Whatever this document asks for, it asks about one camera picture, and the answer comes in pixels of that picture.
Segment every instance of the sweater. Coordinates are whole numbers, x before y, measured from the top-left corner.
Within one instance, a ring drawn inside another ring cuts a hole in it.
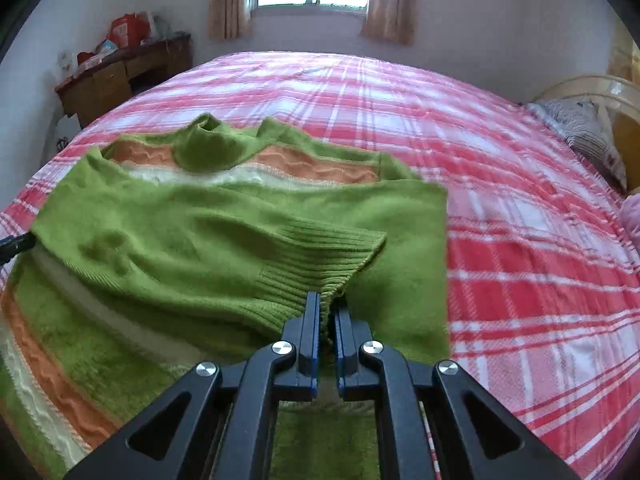
[[[323,329],[345,293],[408,359],[449,354],[445,190],[386,153],[275,120],[236,130],[204,115],[92,148],[31,230],[38,245],[0,300],[0,388],[50,478],[197,362],[276,340],[308,290]],[[359,437],[372,407],[338,402],[332,373],[317,402],[282,406],[272,478],[376,478],[376,443]]]

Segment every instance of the pillow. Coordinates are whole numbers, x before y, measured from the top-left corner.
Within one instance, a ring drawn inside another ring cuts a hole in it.
[[[587,158],[608,182],[613,178],[622,191],[626,191],[625,164],[613,141],[611,121],[604,104],[588,98],[573,98],[541,102],[538,106],[546,112],[547,117],[543,120],[547,126],[575,153]]]
[[[618,219],[631,238],[634,247],[640,252],[640,194],[625,198]]]

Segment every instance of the wooden desk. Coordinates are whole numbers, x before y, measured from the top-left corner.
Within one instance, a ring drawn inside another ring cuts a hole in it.
[[[123,48],[102,63],[56,87],[65,114],[89,125],[137,92],[192,67],[191,37],[179,34],[152,44]]]

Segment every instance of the plaid bedsheet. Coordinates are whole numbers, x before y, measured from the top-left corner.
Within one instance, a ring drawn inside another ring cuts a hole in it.
[[[454,358],[581,476],[606,476],[640,427],[640,258],[621,199],[529,112],[473,86],[352,56],[222,57],[87,127],[0,213],[0,238],[29,229],[90,146],[203,112],[388,151],[447,187]]]

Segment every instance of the ribbed cuff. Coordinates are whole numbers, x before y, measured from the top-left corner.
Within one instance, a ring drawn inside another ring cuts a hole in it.
[[[378,253],[386,233],[295,220],[278,238],[278,250],[258,278],[258,298],[274,303],[284,323],[302,313],[308,291],[321,293],[323,310],[351,277]]]

